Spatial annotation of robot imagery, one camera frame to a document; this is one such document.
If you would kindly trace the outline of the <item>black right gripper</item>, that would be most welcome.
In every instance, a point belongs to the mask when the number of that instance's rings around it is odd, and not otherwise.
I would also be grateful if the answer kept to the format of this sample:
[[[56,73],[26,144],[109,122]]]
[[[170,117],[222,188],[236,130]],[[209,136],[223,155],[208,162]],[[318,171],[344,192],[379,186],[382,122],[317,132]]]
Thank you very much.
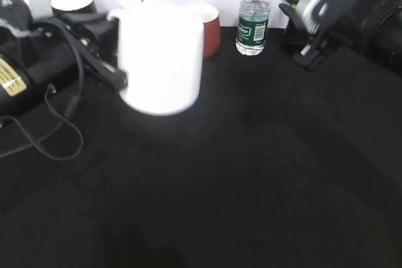
[[[381,58],[393,55],[393,0],[299,0],[279,8],[309,35],[309,44],[292,56],[306,70],[341,45]]]

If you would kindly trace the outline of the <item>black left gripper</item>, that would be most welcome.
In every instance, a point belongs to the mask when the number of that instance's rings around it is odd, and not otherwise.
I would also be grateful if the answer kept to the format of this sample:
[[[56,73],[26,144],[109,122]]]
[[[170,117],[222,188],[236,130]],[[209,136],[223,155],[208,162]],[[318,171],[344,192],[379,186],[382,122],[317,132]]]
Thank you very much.
[[[64,13],[62,21],[69,26],[69,32],[76,38],[87,41],[89,49],[100,56],[87,51],[82,53],[92,67],[90,72],[110,89],[125,89],[128,84],[126,72],[103,60],[116,55],[118,20],[108,21],[107,13]]]

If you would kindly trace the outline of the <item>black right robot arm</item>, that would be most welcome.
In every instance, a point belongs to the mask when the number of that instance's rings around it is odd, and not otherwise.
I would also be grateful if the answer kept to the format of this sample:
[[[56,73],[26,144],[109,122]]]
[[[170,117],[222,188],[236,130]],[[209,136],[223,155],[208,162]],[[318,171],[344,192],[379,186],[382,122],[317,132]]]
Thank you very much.
[[[401,0],[299,0],[280,9],[301,38],[292,55],[303,68],[314,69],[346,46],[401,69]]]

